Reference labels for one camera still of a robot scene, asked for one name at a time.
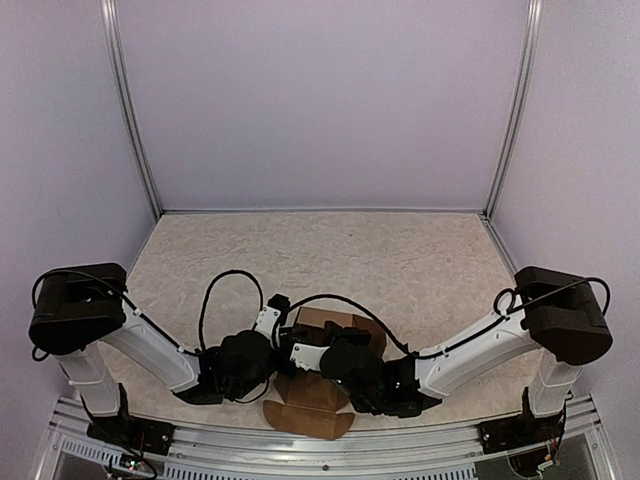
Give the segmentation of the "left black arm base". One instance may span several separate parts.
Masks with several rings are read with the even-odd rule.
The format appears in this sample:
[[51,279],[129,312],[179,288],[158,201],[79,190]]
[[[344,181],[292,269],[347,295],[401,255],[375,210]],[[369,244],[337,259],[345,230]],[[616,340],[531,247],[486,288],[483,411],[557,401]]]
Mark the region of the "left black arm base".
[[118,384],[118,388],[120,407],[115,415],[96,416],[85,409],[90,421],[87,435],[122,448],[167,456],[176,427],[131,415],[126,390],[122,384]]

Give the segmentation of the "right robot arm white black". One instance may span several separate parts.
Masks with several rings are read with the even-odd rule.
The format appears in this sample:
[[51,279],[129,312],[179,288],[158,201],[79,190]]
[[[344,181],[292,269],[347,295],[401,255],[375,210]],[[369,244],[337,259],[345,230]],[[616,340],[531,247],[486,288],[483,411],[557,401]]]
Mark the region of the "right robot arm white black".
[[491,311],[442,344],[385,361],[364,345],[336,340],[319,372],[347,395],[359,413],[411,418],[440,405],[470,380],[534,350],[543,355],[523,394],[524,412],[511,433],[535,442],[559,415],[582,368],[613,344],[606,323],[611,289],[598,277],[540,267],[515,275]]

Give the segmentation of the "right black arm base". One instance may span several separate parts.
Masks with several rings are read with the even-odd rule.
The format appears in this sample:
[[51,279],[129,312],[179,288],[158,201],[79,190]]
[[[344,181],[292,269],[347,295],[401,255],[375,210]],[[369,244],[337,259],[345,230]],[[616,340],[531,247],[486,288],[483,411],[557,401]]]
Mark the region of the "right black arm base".
[[481,422],[478,427],[484,454],[493,454],[551,440],[561,440],[565,432],[566,403],[558,413],[535,417],[529,400],[529,388],[522,394],[519,414]]

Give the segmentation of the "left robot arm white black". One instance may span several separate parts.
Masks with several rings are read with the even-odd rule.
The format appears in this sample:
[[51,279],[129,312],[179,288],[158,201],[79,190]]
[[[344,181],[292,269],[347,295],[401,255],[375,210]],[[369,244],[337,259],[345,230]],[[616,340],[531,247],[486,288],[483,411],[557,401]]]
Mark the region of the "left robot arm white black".
[[242,399],[275,370],[282,310],[273,302],[261,304],[253,327],[198,351],[182,346],[135,305],[117,263],[50,270],[34,282],[32,304],[32,343],[59,362],[88,412],[121,445],[133,443],[140,424],[126,412],[125,390],[102,359],[99,343],[128,356],[191,405]]

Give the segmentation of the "brown cardboard paper box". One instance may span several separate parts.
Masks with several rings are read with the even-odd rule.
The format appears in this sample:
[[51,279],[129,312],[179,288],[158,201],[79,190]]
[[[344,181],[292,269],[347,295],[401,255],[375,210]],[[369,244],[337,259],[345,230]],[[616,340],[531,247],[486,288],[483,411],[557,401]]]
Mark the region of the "brown cardboard paper box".
[[[385,334],[370,318],[361,315],[303,306],[295,317],[294,326],[325,328],[330,324],[358,327]],[[274,380],[278,400],[263,402],[263,415],[267,423],[279,432],[307,437],[336,440],[353,425],[355,414],[346,407],[349,398],[320,371],[311,372],[295,368],[292,374],[280,373]]]

